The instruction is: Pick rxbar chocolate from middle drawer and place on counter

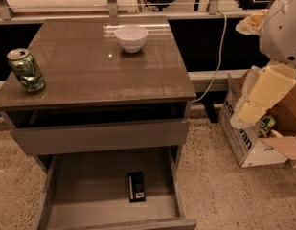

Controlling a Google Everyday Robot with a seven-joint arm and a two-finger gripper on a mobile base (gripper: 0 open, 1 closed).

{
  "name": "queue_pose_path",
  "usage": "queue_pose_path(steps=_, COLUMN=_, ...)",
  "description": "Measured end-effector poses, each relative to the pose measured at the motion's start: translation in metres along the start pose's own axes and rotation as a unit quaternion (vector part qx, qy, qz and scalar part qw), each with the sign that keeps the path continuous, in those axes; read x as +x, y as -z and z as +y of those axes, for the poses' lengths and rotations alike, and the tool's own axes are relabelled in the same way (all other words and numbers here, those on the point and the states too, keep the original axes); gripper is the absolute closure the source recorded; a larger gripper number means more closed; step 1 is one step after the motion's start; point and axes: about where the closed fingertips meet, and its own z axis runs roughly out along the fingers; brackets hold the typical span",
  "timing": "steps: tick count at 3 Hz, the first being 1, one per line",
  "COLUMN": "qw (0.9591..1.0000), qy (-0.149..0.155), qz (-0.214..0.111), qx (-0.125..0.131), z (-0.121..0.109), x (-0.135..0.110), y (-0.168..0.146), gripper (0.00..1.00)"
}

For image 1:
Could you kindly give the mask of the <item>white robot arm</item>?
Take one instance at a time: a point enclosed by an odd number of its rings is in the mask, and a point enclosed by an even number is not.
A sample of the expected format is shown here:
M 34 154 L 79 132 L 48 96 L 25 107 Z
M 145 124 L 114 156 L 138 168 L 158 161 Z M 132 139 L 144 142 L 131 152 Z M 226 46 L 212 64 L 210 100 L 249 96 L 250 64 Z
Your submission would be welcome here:
M 296 85 L 296 0 L 276 0 L 240 21 L 236 30 L 258 35 L 260 51 L 269 57 L 262 69 L 247 72 L 230 120 L 234 128 L 248 128 Z

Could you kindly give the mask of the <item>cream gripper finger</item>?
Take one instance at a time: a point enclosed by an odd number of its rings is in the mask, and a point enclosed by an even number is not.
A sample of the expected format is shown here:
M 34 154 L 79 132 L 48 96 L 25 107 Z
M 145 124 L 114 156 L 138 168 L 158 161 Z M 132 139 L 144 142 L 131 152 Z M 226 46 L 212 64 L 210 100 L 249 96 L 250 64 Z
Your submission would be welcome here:
M 268 9 L 263 9 L 245 17 L 237 24 L 236 31 L 243 35 L 259 35 L 267 12 Z
M 296 85 L 296 68 L 275 63 L 262 69 L 253 66 L 246 74 L 241 96 L 230 123 L 234 128 L 253 126 Z

